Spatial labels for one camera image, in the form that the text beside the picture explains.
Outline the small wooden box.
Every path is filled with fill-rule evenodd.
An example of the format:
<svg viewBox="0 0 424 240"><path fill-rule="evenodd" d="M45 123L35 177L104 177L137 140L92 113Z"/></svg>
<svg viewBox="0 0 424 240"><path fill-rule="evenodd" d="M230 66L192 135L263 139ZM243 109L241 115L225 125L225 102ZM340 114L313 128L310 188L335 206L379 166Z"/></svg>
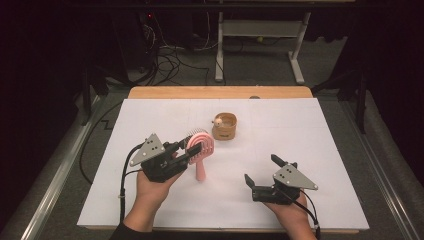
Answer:
<svg viewBox="0 0 424 240"><path fill-rule="evenodd" d="M233 113L219 113L212 123L212 135L215 140L228 141L235 138L237 117Z"/></svg>

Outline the dark equipment box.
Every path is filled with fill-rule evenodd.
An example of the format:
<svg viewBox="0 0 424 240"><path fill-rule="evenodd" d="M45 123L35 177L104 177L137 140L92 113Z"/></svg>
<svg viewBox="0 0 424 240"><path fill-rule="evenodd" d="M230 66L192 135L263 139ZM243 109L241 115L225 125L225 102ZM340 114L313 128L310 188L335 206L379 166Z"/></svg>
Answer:
<svg viewBox="0 0 424 240"><path fill-rule="evenodd" d="M126 68L150 69L153 50L148 44L140 15L136 12L116 13L113 22Z"/></svg>

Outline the pink hairbrush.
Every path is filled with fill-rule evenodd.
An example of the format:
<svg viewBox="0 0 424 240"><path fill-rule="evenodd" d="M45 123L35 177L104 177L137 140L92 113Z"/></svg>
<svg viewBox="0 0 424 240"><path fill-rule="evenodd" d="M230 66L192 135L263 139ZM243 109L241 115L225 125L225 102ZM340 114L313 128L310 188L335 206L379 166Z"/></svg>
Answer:
<svg viewBox="0 0 424 240"><path fill-rule="evenodd" d="M196 145L200 145L200 151L193 153ZM206 179L206 172L203 160L214 153L215 142L213 136L204 129L193 129L185 139L185 150L191 155L189 163L196 165L196 179L198 181L204 181Z"/></svg>

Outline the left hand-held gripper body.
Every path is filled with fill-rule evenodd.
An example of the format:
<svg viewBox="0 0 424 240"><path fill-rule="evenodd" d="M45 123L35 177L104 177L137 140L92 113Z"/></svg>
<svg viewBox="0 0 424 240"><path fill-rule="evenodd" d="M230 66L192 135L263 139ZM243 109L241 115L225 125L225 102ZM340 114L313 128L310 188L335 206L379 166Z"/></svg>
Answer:
<svg viewBox="0 0 424 240"><path fill-rule="evenodd" d="M131 167L139 165L149 181L164 183L187 169L189 156L187 154L176 156L177 151L183 148L182 141L163 143L155 133L152 133L135 150L129 165Z"/></svg>

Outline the metal floor rail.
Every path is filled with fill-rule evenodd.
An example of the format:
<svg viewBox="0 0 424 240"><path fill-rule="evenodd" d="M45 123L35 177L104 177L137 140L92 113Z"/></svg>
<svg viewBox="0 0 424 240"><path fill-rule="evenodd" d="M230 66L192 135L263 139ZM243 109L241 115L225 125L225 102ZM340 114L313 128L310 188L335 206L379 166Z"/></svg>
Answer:
<svg viewBox="0 0 424 240"><path fill-rule="evenodd" d="M93 126L94 118L98 115L104 99L96 96L90 107L91 115L85 120L84 124L78 124L76 133L70 143L66 145L65 153L60 158L60 164L55 170L48 187L45 189L43 197L32 215L20 240L38 240L39 235L46 224L59 196L65 186L66 180L79 156L84 142L88 139L88 133Z"/></svg>
<svg viewBox="0 0 424 240"><path fill-rule="evenodd" d="M419 236L414 224L411 221L410 216L406 212L405 206L400 196L395 191L394 185L384 171L380 159L372 149L367 135L359 128L359 124L356 122L355 114L351 109L350 104L348 102L342 101L340 105L347 118L349 119L349 122L352 125L356 136L361 142L362 148L366 153L366 159L370 165L371 172L388 208L390 209L391 215L393 216L397 226L400 229L400 232L402 233L402 236L405 240L424 240L424 238Z"/></svg>

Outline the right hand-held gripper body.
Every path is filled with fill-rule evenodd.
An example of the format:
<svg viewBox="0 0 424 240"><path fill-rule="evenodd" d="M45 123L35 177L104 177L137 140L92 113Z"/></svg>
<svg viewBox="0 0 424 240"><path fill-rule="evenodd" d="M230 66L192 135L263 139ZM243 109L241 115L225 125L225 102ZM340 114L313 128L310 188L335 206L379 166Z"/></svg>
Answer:
<svg viewBox="0 0 424 240"><path fill-rule="evenodd" d="M318 189L317 184L298 170L296 163L285 163L272 178L274 184L271 186L258 186L251 181L253 201L290 205L299 198L303 189Z"/></svg>

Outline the dark metal stand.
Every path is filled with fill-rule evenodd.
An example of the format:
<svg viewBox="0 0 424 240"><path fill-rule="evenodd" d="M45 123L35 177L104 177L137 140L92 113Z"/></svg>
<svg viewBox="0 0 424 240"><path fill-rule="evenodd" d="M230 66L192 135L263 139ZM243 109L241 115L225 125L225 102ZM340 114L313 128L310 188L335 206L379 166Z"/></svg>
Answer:
<svg viewBox="0 0 424 240"><path fill-rule="evenodd" d="M339 101L356 102L354 120L362 134L365 133L365 110L366 110L366 91L367 79L361 68L348 70L338 76L330 77L328 80L311 88L312 94L317 94L324 89L338 88L336 94Z"/></svg>
<svg viewBox="0 0 424 240"><path fill-rule="evenodd" d="M106 84L106 72L99 65L86 67L82 72L82 101L83 101L83 120L82 126L88 123L92 112L91 90L99 96L106 96L109 88Z"/></svg>

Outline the person's left hand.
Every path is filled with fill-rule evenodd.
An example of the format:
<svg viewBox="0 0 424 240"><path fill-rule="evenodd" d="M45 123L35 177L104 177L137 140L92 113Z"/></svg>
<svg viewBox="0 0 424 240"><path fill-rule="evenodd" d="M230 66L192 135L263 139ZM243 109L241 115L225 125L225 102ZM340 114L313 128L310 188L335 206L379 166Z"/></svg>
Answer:
<svg viewBox="0 0 424 240"><path fill-rule="evenodd" d="M153 215L167 198L171 186L182 176L184 171L163 183L151 182L143 171L137 174L137 191L132 209L138 214Z"/></svg>

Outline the white metal stand frame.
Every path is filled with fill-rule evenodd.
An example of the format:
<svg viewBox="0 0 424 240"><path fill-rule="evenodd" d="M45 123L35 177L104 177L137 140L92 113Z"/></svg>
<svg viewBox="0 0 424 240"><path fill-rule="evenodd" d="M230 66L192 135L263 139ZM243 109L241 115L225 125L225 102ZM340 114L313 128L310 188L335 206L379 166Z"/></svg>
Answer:
<svg viewBox="0 0 424 240"><path fill-rule="evenodd" d="M224 77L223 39L225 37L271 37L295 38L296 44L292 51L287 53L296 83L305 83L298 55L306 34L311 13L304 14L299 21L274 21L274 20L225 20L223 13L219 13L217 54L215 61L215 80L222 82Z"/></svg>

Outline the person's right hand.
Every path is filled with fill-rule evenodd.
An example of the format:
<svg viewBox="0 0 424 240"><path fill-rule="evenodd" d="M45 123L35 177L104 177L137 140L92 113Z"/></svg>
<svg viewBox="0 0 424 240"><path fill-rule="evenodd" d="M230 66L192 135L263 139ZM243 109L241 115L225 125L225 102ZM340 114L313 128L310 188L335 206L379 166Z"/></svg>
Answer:
<svg viewBox="0 0 424 240"><path fill-rule="evenodd" d="M281 226L285 229L286 227L294 228L295 226L308 226L308 214L301 207L295 203L290 205L278 205L273 203L265 203L276 216Z"/></svg>

